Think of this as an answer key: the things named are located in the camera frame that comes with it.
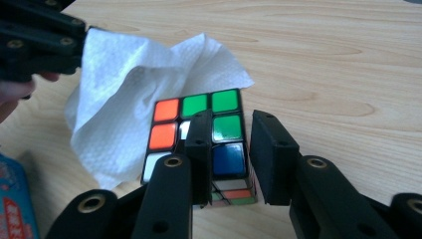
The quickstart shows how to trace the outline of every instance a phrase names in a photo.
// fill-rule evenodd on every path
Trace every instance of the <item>white tissue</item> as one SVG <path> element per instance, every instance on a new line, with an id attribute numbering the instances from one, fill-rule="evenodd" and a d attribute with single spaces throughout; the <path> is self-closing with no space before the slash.
<path id="1" fill-rule="evenodd" d="M 205 34 L 169 49 L 90 29 L 81 82 L 65 109 L 72 148 L 100 187 L 112 189 L 140 176 L 156 101 L 253 84 L 227 48 Z"/>

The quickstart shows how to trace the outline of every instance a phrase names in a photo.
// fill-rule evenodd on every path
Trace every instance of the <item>table surface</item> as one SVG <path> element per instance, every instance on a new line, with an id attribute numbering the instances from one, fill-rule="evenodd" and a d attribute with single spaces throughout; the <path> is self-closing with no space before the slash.
<path id="1" fill-rule="evenodd" d="M 362 194 L 389 204 L 395 193 L 422 193 L 422 5 L 78 0 L 65 12 L 166 46 L 207 33 L 255 81 L 242 91 L 248 134 L 254 109 L 271 113 L 302 154 L 333 161 Z M 42 237 L 75 196 L 98 188 L 70 148 L 63 114 L 79 79 L 80 72 L 54 84 L 36 79 L 33 97 L 0 124 L 1 151 L 27 169 Z M 195 210 L 193 237 L 295 238 L 289 207 L 259 199 Z"/>

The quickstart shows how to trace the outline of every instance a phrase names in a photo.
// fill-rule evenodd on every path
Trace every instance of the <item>cube face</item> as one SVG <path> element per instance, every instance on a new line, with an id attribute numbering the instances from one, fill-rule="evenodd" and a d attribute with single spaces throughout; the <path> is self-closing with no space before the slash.
<path id="1" fill-rule="evenodd" d="M 240 91 L 169 99 L 155 104 L 142 183 L 149 181 L 155 163 L 185 140 L 190 119 L 212 109 L 212 205 L 242 205 L 257 201 L 249 161 Z"/>

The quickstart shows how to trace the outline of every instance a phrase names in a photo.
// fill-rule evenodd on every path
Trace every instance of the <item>colorful box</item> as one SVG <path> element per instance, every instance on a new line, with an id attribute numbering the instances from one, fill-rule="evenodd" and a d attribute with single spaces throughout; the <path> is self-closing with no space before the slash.
<path id="1" fill-rule="evenodd" d="M 257 201 L 253 170 L 248 157 L 240 91 L 188 96 L 155 104 L 142 183 L 151 177 L 155 163 L 185 140 L 191 118 L 211 109 L 213 205 L 241 205 Z"/>

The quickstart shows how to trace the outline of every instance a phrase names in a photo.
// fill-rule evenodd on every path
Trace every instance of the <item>light wood surface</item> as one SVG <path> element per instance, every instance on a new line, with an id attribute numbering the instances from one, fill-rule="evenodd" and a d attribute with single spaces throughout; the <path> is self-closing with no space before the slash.
<path id="1" fill-rule="evenodd" d="M 253 109 L 271 113 L 302 154 L 333 161 L 362 194 L 388 204 L 398 192 L 422 193 L 422 5 L 78 0 L 66 13 L 166 46 L 207 33 L 256 82 L 242 92 L 248 134 Z M 33 97 L 0 124 L 0 150 L 28 170 L 43 237 L 75 196 L 98 187 L 70 148 L 63 114 L 79 78 L 37 79 Z M 288 212 L 261 195 L 254 205 L 195 210 L 193 237 L 295 238 Z"/>

